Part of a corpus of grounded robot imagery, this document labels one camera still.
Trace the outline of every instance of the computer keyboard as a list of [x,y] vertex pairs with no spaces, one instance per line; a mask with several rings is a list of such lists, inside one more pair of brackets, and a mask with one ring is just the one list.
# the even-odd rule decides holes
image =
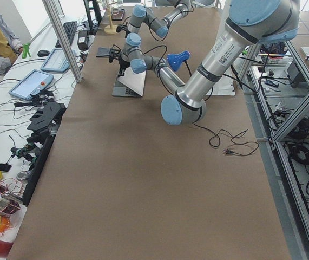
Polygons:
[[[75,32],[77,29],[77,22],[76,21],[66,22],[63,24],[63,28],[64,28],[65,33],[67,34],[68,40],[71,45],[73,43]],[[56,48],[59,48],[59,47],[61,47],[61,45],[59,43],[59,40],[57,40]]]

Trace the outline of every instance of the black box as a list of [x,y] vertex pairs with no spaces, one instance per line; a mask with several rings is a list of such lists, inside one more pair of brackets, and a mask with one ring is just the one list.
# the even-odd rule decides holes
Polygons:
[[86,30],[78,32],[77,45],[79,50],[88,50],[88,38]]

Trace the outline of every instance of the black mouse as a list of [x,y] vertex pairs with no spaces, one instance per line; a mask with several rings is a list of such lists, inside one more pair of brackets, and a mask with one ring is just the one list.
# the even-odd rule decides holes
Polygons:
[[37,56],[39,57],[45,57],[45,56],[48,56],[50,54],[50,52],[48,50],[39,50],[37,52]]

